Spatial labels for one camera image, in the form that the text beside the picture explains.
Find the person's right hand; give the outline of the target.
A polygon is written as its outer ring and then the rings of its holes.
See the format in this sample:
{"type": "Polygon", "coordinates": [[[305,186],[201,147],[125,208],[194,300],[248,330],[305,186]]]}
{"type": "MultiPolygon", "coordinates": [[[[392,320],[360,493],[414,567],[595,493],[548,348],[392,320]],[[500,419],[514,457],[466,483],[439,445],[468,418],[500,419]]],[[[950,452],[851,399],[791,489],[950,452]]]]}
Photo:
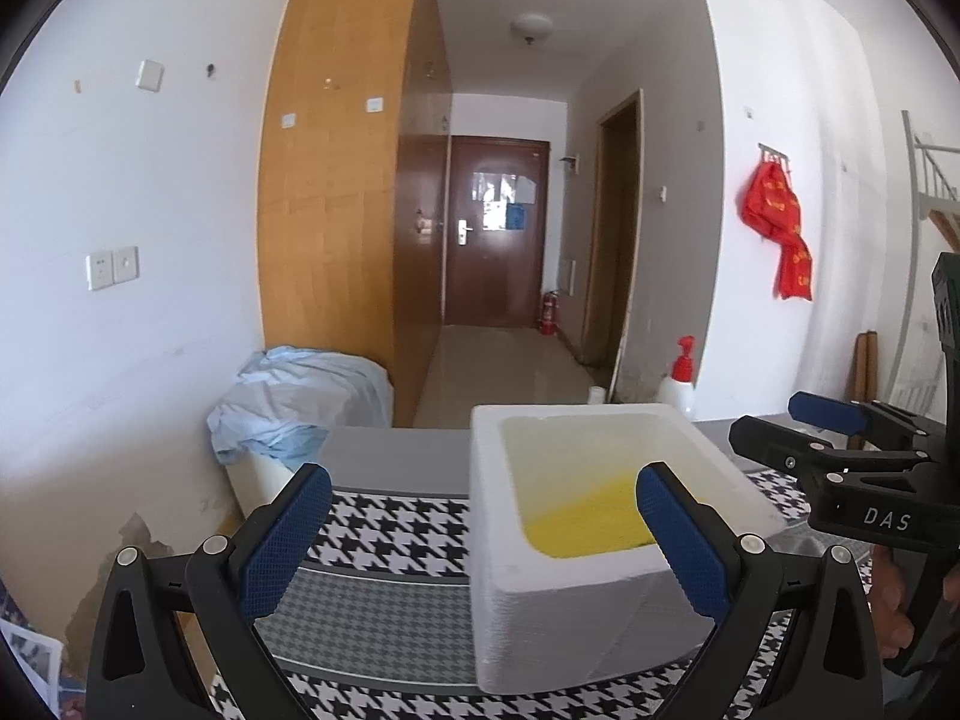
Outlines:
{"type": "MultiPolygon", "coordinates": [[[[878,655],[882,660],[892,660],[913,642],[914,626],[903,611],[905,579],[900,569],[893,564],[889,548],[874,544],[872,546],[872,585],[867,595],[874,623],[875,642],[878,655]]],[[[958,649],[958,567],[944,577],[942,582],[942,600],[950,605],[953,613],[953,631],[944,640],[949,649],[958,649]]]]}

